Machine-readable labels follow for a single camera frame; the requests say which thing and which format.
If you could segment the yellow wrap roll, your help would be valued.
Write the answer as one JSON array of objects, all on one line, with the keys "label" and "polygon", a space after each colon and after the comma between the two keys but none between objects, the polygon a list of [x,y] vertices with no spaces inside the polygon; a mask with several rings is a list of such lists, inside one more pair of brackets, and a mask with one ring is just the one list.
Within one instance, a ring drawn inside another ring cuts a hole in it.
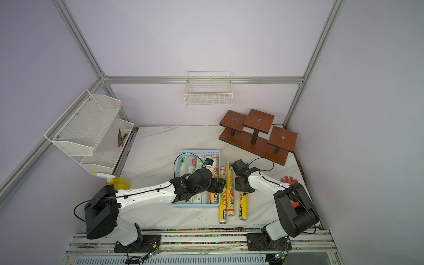
[{"label": "yellow wrap roll", "polygon": [[220,193],[220,206],[219,206],[219,224],[227,223],[227,214],[226,214],[226,168],[222,166],[220,168],[220,178],[223,179],[223,190]]},{"label": "yellow wrap roll", "polygon": [[247,220],[247,195],[244,195],[243,192],[240,193],[239,219]]},{"label": "yellow wrap roll", "polygon": [[234,207],[234,171],[231,162],[226,164],[226,213],[228,217],[235,215]]},{"label": "yellow wrap roll", "polygon": [[[219,158],[217,156],[213,156],[212,157],[213,160],[213,165],[212,165],[212,173],[213,173],[213,178],[218,178],[219,177]],[[209,200],[211,204],[215,204],[218,202],[218,194],[217,193],[210,193],[209,195]]]}]

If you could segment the light blue plastic basket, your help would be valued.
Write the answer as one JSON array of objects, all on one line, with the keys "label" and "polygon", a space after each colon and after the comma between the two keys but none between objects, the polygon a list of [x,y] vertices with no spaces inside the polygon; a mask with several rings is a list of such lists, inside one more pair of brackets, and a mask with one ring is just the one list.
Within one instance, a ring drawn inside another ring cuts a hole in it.
[{"label": "light blue plastic basket", "polygon": [[[180,150],[174,161],[175,177],[182,177],[187,173],[206,167],[213,178],[220,177],[220,151],[219,150]],[[221,202],[219,193],[208,191],[196,194],[190,199],[172,203],[175,208],[218,208]]]}]

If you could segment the white mesh two-tier shelf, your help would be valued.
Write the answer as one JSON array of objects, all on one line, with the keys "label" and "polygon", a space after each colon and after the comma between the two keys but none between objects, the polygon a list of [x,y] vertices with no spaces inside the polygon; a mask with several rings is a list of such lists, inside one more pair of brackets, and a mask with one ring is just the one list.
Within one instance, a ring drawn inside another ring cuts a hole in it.
[{"label": "white mesh two-tier shelf", "polygon": [[[120,100],[85,90],[44,136],[89,174],[113,174],[134,127],[120,111]],[[128,133],[122,147],[119,129]]]}]

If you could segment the white wrap roll large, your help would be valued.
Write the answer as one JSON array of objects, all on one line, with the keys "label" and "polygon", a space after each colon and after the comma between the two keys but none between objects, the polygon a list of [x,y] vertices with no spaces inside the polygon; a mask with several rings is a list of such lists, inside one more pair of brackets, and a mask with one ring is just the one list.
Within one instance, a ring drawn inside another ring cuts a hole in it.
[{"label": "white wrap roll large", "polygon": [[[213,159],[211,156],[205,157],[205,168],[207,168],[210,172],[213,172]],[[205,191],[202,193],[202,203],[209,204],[210,203],[210,192]]]}]

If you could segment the yellow spray bottle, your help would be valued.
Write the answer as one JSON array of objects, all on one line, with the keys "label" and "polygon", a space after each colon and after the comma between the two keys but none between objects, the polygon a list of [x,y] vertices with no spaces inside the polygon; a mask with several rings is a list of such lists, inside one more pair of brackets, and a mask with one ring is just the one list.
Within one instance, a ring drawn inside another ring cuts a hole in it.
[{"label": "yellow spray bottle", "polygon": [[126,180],[119,178],[119,177],[116,177],[114,175],[106,174],[106,173],[94,173],[93,176],[105,179],[107,181],[107,184],[111,184],[111,185],[114,186],[115,190],[119,190],[119,189],[129,190],[130,189],[130,185]]}]

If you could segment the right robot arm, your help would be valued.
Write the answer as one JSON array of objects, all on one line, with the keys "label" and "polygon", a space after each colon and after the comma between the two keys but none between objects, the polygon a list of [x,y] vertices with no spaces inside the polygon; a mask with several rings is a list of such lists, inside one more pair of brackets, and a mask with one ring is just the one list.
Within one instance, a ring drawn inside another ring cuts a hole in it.
[{"label": "right robot arm", "polygon": [[284,237],[297,237],[307,229],[317,227],[320,217],[314,203],[301,183],[278,182],[243,160],[232,164],[236,174],[235,190],[244,195],[260,191],[274,199],[278,219],[262,228],[264,237],[277,241]]}]

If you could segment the brown sticks in shelf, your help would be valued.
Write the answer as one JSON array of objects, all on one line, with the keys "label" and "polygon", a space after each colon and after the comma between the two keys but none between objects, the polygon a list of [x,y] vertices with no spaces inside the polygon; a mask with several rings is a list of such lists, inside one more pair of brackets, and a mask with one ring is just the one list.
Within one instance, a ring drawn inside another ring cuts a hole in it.
[{"label": "brown sticks in shelf", "polygon": [[118,145],[117,145],[117,147],[124,146],[124,142],[125,142],[127,136],[128,136],[128,133],[122,134],[121,130],[120,129],[118,130]]}]

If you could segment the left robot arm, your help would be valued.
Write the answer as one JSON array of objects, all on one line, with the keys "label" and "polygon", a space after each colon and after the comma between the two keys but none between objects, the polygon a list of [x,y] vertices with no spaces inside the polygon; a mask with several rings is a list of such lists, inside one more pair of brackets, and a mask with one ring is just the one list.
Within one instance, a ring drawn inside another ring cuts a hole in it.
[{"label": "left robot arm", "polygon": [[105,185],[92,199],[83,202],[86,237],[110,237],[123,246],[140,242],[139,225],[126,221],[126,214],[156,204],[185,201],[205,191],[220,194],[225,185],[224,178],[214,178],[207,168],[146,188],[115,189],[112,184]]}]

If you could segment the brown wooden tiered stand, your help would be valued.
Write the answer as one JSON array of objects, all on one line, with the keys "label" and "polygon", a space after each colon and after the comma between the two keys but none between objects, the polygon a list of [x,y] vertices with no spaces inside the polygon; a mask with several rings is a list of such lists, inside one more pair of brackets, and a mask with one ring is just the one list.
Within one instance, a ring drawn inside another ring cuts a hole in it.
[{"label": "brown wooden tiered stand", "polygon": [[264,157],[281,166],[295,151],[298,134],[273,124],[275,116],[251,109],[247,115],[227,111],[219,125],[219,140]]}]

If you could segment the white green wrap roll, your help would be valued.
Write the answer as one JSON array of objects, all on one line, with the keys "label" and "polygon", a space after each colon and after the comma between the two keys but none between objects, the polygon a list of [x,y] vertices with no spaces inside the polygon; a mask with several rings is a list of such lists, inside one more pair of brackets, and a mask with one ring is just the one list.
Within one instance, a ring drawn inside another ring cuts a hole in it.
[{"label": "white green wrap roll", "polygon": [[182,154],[177,161],[176,177],[182,177],[188,173],[188,155]]}]

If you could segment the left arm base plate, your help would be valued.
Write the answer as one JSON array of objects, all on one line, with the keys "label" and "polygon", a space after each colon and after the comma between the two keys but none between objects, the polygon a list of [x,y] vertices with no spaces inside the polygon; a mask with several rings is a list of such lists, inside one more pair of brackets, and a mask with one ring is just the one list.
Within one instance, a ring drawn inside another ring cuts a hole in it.
[{"label": "left arm base plate", "polygon": [[117,242],[114,252],[123,254],[154,252],[159,248],[161,238],[161,235],[142,235],[142,239],[137,239],[128,246],[123,246]]}]

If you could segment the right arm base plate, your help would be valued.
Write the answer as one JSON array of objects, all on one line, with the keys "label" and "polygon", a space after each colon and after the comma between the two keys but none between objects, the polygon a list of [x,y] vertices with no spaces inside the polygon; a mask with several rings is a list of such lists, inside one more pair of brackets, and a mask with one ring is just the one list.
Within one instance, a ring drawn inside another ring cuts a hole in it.
[{"label": "right arm base plate", "polygon": [[288,237],[271,240],[262,233],[248,233],[246,240],[249,251],[290,251],[292,249]]}]

